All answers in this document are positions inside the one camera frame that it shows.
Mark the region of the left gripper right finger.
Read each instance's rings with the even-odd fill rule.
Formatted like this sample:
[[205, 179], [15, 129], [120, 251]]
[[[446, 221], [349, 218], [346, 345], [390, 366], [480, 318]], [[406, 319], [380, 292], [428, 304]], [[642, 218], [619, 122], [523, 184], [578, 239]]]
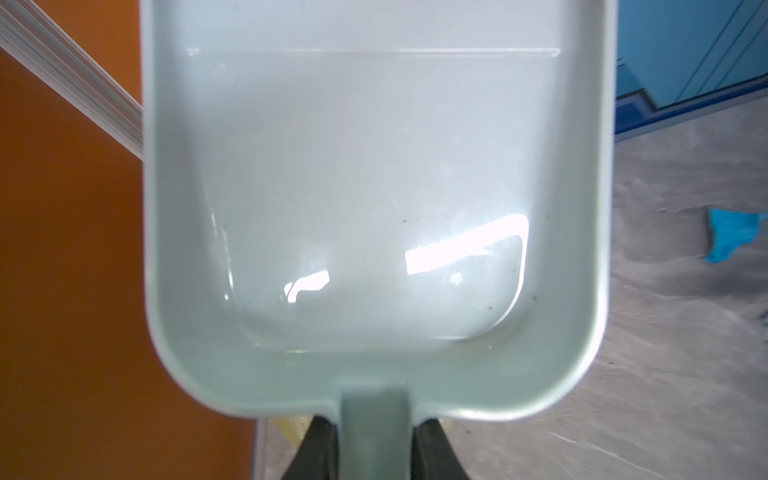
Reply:
[[413, 480], [469, 480], [437, 419], [414, 429], [411, 453]]

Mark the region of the teal dustpan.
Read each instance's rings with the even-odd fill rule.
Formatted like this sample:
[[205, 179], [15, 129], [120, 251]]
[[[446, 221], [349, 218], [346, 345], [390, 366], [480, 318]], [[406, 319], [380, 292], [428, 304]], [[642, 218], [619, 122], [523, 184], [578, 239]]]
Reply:
[[337, 479], [567, 395], [607, 320], [614, 1], [144, 1], [146, 318]]

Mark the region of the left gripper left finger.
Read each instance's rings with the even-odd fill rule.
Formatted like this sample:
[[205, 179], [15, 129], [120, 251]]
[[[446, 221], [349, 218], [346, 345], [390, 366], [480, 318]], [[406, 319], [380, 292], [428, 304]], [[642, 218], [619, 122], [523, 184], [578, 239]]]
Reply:
[[315, 416], [282, 480], [334, 480], [338, 478], [336, 426]]

